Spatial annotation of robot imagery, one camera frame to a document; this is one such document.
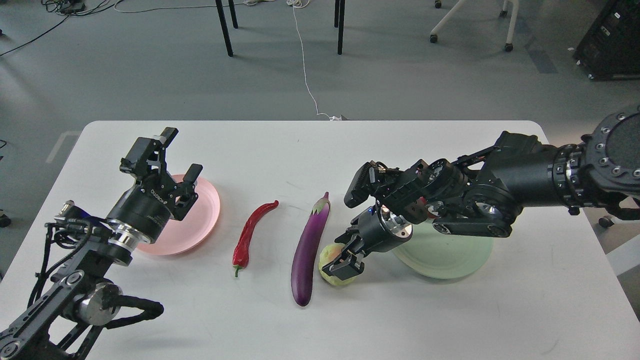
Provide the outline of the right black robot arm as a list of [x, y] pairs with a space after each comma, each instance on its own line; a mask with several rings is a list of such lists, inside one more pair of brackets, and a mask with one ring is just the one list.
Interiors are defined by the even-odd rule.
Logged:
[[494, 145], [406, 170], [366, 162], [343, 199], [348, 208], [375, 198], [335, 242], [340, 253], [322, 273], [345, 281], [360, 275], [363, 259], [409, 241], [413, 225], [432, 220], [444, 235], [507, 238], [528, 207], [603, 208], [624, 221], [639, 219], [640, 110], [636, 105], [605, 117], [579, 144], [542, 144], [536, 136], [503, 131]]

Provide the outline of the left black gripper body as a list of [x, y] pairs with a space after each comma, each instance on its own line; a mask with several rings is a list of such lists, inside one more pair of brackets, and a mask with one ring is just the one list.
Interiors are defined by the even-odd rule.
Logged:
[[156, 242], [169, 220], [173, 220], [173, 192], [178, 184], [171, 175], [167, 179], [136, 181], [110, 210], [107, 223], [125, 225], [141, 233], [145, 242]]

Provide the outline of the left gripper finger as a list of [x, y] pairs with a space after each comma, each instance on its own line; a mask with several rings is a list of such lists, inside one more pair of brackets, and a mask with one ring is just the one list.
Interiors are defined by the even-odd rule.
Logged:
[[203, 166], [193, 163], [187, 169], [186, 174], [179, 182], [173, 192], [173, 219], [183, 221], [194, 204], [197, 202], [199, 195], [195, 191]]
[[137, 182], [169, 179], [166, 150], [178, 133], [175, 127], [165, 127], [158, 136], [138, 137], [127, 155], [121, 158], [119, 171], [131, 175]]

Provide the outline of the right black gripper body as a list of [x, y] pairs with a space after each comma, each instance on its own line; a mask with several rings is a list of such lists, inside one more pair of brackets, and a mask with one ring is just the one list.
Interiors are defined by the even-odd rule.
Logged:
[[349, 250], [355, 255], [385, 253], [409, 241], [413, 224], [384, 205], [373, 205], [350, 221]]

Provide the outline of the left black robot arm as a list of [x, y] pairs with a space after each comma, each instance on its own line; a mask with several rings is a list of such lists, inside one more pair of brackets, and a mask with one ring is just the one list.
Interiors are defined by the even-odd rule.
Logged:
[[119, 170], [134, 184], [105, 218], [67, 201], [46, 223], [45, 253], [27, 309], [1, 333], [3, 360], [84, 360], [102, 330], [159, 317], [158, 301], [128, 296], [106, 278], [128, 266], [141, 243], [154, 244], [170, 220], [182, 221], [197, 202], [200, 164], [181, 182], [167, 171], [166, 150], [178, 134], [166, 127], [138, 137]]

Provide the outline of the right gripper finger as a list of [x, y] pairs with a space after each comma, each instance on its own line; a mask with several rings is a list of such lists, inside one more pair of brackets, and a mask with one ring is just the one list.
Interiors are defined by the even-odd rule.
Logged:
[[327, 265], [327, 275], [346, 281], [357, 277], [364, 272], [365, 255], [352, 253], [350, 250], [341, 251], [334, 260]]
[[350, 256], [363, 258], [363, 239], [361, 231], [355, 227], [349, 227], [346, 231], [334, 239], [333, 260], [345, 261]]

